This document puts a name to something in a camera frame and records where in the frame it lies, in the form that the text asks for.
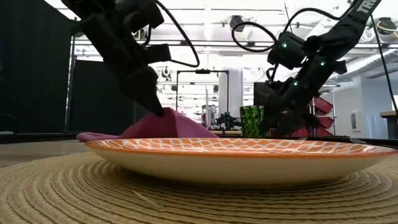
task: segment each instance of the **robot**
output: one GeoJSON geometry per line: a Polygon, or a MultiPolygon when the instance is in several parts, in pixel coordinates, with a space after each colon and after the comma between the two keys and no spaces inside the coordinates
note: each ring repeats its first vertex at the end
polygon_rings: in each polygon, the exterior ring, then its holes
{"type": "MultiPolygon", "coordinates": [[[[162,116],[164,112],[156,95],[157,74],[148,64],[173,61],[169,46],[140,45],[131,33],[145,26],[151,29],[161,25],[164,18],[157,5],[163,9],[165,7],[158,0],[62,2],[81,18],[80,29],[117,76],[121,93],[157,116],[162,116]]],[[[264,117],[267,118],[262,123],[264,131],[275,129],[275,133],[284,135],[313,119],[307,114],[308,104],[333,72],[347,72],[345,61],[338,59],[359,42],[369,17],[380,2],[381,0],[353,1],[341,17],[334,18],[339,21],[326,34],[303,40],[287,31],[286,26],[279,38],[274,39],[275,44],[268,56],[268,62],[275,65],[274,71],[279,65],[288,69],[301,69],[296,77],[285,82],[277,85],[273,82],[265,83],[257,93],[261,96],[259,103],[264,105],[264,117]]],[[[302,9],[289,23],[305,11],[325,13],[318,9],[302,9]]]]}

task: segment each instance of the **round placemat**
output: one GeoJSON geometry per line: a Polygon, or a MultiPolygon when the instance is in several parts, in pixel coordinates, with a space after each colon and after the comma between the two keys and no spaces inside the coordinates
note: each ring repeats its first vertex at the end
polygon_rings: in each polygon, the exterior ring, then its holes
{"type": "Polygon", "coordinates": [[[135,174],[94,154],[0,169],[0,223],[398,223],[398,158],[285,189],[212,189],[135,174]]]}

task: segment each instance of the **black curtain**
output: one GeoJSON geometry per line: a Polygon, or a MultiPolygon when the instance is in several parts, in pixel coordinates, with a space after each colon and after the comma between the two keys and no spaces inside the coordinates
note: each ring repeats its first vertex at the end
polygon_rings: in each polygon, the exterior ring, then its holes
{"type": "Polygon", "coordinates": [[[72,23],[44,0],[12,0],[0,27],[0,131],[62,132],[72,23]]]}
{"type": "Polygon", "coordinates": [[[71,91],[70,131],[119,135],[148,113],[120,94],[103,62],[76,60],[71,91]]]}

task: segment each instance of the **pink napkin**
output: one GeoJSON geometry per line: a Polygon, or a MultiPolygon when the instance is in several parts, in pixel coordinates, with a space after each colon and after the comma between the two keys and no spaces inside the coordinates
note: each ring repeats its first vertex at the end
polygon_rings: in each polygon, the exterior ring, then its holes
{"type": "Polygon", "coordinates": [[[105,139],[130,138],[217,138],[217,135],[171,108],[164,108],[163,117],[148,114],[120,136],[99,133],[80,133],[77,139],[86,142],[105,139]]]}

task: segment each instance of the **green cup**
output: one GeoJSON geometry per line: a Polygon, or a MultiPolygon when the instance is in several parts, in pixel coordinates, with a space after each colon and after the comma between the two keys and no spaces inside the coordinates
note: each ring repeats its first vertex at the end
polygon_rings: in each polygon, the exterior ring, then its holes
{"type": "Polygon", "coordinates": [[[260,131],[260,124],[264,117],[263,106],[242,106],[241,122],[244,138],[265,138],[266,132],[260,131]]]}

